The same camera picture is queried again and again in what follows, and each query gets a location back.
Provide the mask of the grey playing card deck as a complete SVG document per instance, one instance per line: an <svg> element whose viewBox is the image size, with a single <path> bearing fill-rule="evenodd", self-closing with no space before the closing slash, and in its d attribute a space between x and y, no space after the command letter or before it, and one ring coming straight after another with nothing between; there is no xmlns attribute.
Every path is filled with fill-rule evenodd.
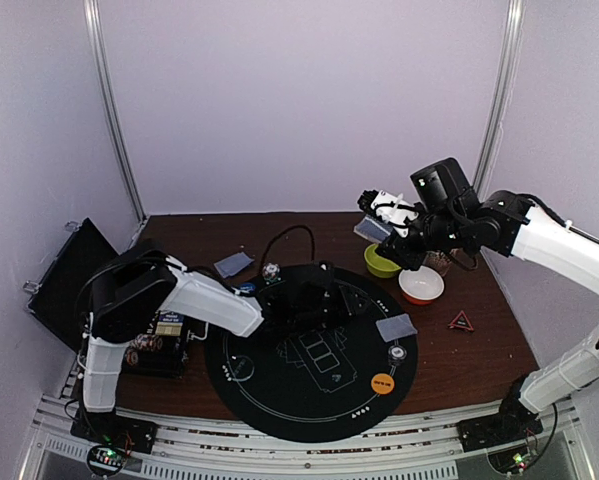
<svg viewBox="0 0 599 480"><path fill-rule="evenodd" d="M353 227L353 232L370 243L381 244L391 235L393 229L373 217L365 216Z"/></svg>

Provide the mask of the clear acrylic dealer puck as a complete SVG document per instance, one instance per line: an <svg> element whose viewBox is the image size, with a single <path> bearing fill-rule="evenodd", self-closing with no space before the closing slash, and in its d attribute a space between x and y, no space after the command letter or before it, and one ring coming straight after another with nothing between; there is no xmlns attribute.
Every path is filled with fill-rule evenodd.
<svg viewBox="0 0 599 480"><path fill-rule="evenodd" d="M255 373L255 363L246 355L230 355L227 361L228 377L231 381L249 381Z"/></svg>

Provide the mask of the poker chip stack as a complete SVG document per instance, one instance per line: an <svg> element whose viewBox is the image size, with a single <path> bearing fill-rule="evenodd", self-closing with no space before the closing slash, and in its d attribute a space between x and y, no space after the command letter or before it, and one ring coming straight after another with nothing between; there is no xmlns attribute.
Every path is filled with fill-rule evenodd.
<svg viewBox="0 0 599 480"><path fill-rule="evenodd" d="M280 279L280 266L274 263L266 263L261 274L266 283L277 282Z"/></svg>
<svg viewBox="0 0 599 480"><path fill-rule="evenodd" d="M398 368L407 359L407 350L401 345L391 345L388 348L388 364L391 368Z"/></svg>

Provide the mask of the orange big blind button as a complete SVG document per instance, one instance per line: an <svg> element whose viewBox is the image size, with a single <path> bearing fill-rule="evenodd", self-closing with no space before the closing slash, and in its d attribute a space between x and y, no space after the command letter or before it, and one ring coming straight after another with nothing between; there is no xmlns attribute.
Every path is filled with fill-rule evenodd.
<svg viewBox="0 0 599 480"><path fill-rule="evenodd" d="M370 386L375 394L388 395L394 391L396 383L391 375L387 373L377 373L372 377Z"/></svg>

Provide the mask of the single grey card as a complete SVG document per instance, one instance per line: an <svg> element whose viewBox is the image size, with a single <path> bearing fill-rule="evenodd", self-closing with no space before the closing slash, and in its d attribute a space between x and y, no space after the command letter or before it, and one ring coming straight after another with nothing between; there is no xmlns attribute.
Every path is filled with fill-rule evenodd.
<svg viewBox="0 0 599 480"><path fill-rule="evenodd" d="M214 267L221 277L229 278L239 274L253 262L252 257L241 251L215 262Z"/></svg>

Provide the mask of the red black triangle button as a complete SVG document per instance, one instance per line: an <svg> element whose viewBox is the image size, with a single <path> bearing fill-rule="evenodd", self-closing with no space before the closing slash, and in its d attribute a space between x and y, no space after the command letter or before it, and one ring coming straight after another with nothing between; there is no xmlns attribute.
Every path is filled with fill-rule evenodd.
<svg viewBox="0 0 599 480"><path fill-rule="evenodd" d="M449 329L462 330L473 333L475 331L472 322L464 311L460 311L455 318L448 324Z"/></svg>

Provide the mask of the blue small blind button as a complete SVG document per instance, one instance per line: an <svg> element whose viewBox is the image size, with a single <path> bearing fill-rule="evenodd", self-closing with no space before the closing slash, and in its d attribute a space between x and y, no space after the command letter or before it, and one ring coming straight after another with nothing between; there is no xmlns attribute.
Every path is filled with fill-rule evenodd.
<svg viewBox="0 0 599 480"><path fill-rule="evenodd" d="M241 284L238 289L243 293L253 293L256 291L256 286L251 282Z"/></svg>

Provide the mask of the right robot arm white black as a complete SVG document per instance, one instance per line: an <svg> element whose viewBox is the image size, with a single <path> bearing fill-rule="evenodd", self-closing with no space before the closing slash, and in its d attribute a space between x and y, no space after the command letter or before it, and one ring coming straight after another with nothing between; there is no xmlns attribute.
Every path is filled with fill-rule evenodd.
<svg viewBox="0 0 599 480"><path fill-rule="evenodd" d="M418 270L432 251L473 257L486 248L554 271L599 296L599 240L559 217L538 197L499 190L479 200L458 161L447 158L412 174L415 204L366 191L359 206L391 227L377 248L404 270ZM548 406L599 378L599 326L558 360L511 386L492 419L509 442Z"/></svg>

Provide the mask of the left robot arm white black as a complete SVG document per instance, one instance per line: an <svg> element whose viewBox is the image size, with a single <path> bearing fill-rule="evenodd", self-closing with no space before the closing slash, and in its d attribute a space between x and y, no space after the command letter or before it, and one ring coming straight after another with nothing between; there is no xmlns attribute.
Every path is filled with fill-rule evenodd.
<svg viewBox="0 0 599 480"><path fill-rule="evenodd" d="M203 266L187 266L145 241L96 271L75 308L87 318L82 420L102 444L116 442L123 424L112 413L122 361L130 343L160 312L219 327L235 336L268 342L313 330L330 330L363 314L369 298L336 277L335 266L313 261L283 269L259 268L262 286L229 285Z"/></svg>

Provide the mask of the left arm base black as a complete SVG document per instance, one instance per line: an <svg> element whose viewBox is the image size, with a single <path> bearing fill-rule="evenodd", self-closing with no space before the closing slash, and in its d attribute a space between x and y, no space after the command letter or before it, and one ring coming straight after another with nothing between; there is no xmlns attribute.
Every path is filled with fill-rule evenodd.
<svg viewBox="0 0 599 480"><path fill-rule="evenodd" d="M154 422L108 413L88 412L82 402L75 414L72 436L126 452L150 454L157 434Z"/></svg>

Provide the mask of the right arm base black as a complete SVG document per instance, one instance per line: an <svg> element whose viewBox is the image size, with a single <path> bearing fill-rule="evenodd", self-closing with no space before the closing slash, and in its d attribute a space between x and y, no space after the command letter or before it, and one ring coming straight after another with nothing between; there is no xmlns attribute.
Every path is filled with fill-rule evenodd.
<svg viewBox="0 0 599 480"><path fill-rule="evenodd" d="M524 439L528 433L539 434L543 426L538 414L524 407L520 392L526 376L516 379L492 415L462 420L457 423L464 452L472 452Z"/></svg>

